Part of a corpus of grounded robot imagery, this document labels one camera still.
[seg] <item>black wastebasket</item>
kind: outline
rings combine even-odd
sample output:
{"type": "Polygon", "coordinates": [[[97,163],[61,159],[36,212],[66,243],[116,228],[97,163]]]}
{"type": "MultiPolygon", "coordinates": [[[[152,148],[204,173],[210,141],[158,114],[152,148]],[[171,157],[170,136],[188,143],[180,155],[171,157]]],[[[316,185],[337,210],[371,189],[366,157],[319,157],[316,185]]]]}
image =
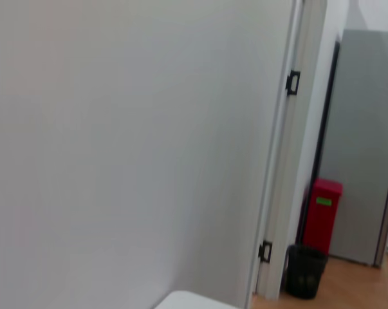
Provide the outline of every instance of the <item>black wastebasket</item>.
{"type": "Polygon", "coordinates": [[[327,255],[318,250],[303,245],[290,246],[288,249],[286,291],[298,298],[314,298],[327,261],[327,255]]]}

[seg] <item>door frame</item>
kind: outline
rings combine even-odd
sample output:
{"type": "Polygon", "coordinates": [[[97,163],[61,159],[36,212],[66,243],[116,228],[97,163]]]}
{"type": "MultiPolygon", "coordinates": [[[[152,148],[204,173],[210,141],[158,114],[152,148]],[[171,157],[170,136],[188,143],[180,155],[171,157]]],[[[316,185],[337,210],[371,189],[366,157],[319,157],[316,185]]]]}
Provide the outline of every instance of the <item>door frame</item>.
{"type": "Polygon", "coordinates": [[[278,299],[281,287],[295,184],[327,6],[327,0],[304,1],[293,63],[293,68],[301,71],[299,92],[286,99],[284,121],[280,133],[273,138],[274,146],[270,151],[262,200],[263,213],[268,215],[261,216],[258,247],[263,239],[270,240],[273,246],[270,264],[259,264],[257,285],[257,293],[267,299],[278,299]]]}

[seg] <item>white door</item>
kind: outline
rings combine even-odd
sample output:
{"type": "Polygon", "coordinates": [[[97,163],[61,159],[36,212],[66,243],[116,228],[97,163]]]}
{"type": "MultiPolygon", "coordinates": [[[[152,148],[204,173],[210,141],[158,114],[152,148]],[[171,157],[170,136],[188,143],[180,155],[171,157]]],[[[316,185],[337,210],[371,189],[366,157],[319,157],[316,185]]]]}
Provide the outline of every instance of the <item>white door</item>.
{"type": "Polygon", "coordinates": [[[243,307],[292,0],[0,0],[0,309],[243,307]]]}

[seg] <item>wooden floor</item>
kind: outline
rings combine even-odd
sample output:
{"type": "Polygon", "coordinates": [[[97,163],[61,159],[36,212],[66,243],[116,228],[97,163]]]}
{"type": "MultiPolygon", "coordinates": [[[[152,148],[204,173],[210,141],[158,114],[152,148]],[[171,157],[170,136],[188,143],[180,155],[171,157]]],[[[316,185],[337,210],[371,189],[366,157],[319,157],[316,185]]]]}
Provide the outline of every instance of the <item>wooden floor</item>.
{"type": "Polygon", "coordinates": [[[310,301],[281,294],[279,301],[253,296],[252,309],[388,309],[388,256],[381,269],[330,259],[317,297],[310,301]]]}

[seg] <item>gray partition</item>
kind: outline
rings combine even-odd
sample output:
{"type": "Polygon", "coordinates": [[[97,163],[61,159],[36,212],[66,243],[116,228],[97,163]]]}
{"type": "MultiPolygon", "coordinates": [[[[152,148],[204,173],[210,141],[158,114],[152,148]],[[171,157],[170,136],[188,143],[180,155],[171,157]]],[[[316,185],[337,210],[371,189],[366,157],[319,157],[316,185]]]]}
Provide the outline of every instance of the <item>gray partition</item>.
{"type": "Polygon", "coordinates": [[[374,264],[388,191],[388,33],[344,33],[320,177],[344,186],[330,254],[374,264]]]}

